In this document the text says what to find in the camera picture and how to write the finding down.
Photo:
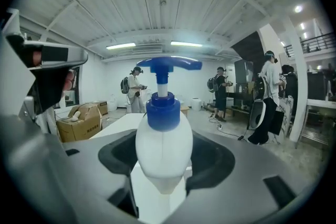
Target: pump dispenser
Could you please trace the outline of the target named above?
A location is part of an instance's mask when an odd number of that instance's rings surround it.
[[[136,133],[136,154],[143,173],[159,192],[171,194],[190,160],[193,134],[180,111],[180,102],[168,92],[168,73],[174,71],[174,66],[200,70],[202,62],[171,56],[143,60],[137,66],[150,67],[151,73],[156,73],[158,91],[146,104],[147,114]]]

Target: blue bottle cap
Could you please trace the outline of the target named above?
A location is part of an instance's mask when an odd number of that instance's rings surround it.
[[[174,66],[187,70],[201,70],[202,62],[186,57],[170,56],[143,60],[138,62],[137,66],[150,67],[151,73],[156,73],[157,84],[167,84],[168,73],[174,71]],[[157,92],[152,94],[151,100],[146,104],[149,126],[160,132],[174,129],[180,123],[180,108],[180,102],[171,92],[168,92],[165,97],[159,97]]]

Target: cable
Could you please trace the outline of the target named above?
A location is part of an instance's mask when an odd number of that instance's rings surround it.
[[[229,133],[225,133],[225,132],[221,131],[221,130],[219,129],[220,126],[221,126],[221,125],[217,126],[217,130],[218,130],[219,132],[221,132],[221,133],[223,133],[223,134],[228,134],[228,135],[232,135],[232,136],[235,136],[235,137],[237,137],[237,138],[240,138],[240,136],[238,136],[238,135],[235,135],[235,134],[229,134]]]
[[[269,84],[268,84],[268,82],[267,82],[267,80],[265,79],[265,82],[267,83],[267,85],[268,85],[268,87],[267,87],[267,95],[268,95],[268,97],[270,97],[269,96],[269,91],[270,91],[270,93],[271,93],[271,96],[272,96],[272,100],[274,100],[273,99],[273,94],[272,94],[272,91],[271,91],[271,89],[270,89],[270,86],[269,86]]]
[[[209,119],[209,122],[211,122],[211,123],[218,123],[218,121],[216,119]]]
[[[246,132],[247,132],[247,129],[246,129],[246,131],[245,131],[245,134],[243,135],[243,138],[245,137],[245,135],[246,135]]]

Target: window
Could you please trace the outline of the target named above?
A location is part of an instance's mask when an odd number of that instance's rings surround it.
[[[65,105],[72,106],[79,104],[79,67],[73,68],[74,79],[71,81],[72,88],[69,91],[64,91]]]

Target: white shirt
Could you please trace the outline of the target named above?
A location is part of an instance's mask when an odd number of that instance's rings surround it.
[[[265,78],[267,82],[265,87],[264,99],[271,97],[277,106],[280,104],[279,99],[279,74],[277,71],[277,66],[270,61],[266,61],[261,69],[260,76]]]
[[[128,98],[129,99],[134,98],[135,93],[139,91],[139,89],[136,90],[136,89],[132,89],[132,88],[133,87],[139,87],[139,86],[140,86],[140,84],[139,84],[137,78],[135,76],[133,76],[133,75],[130,75],[128,77],[128,87],[130,88],[128,90]]]

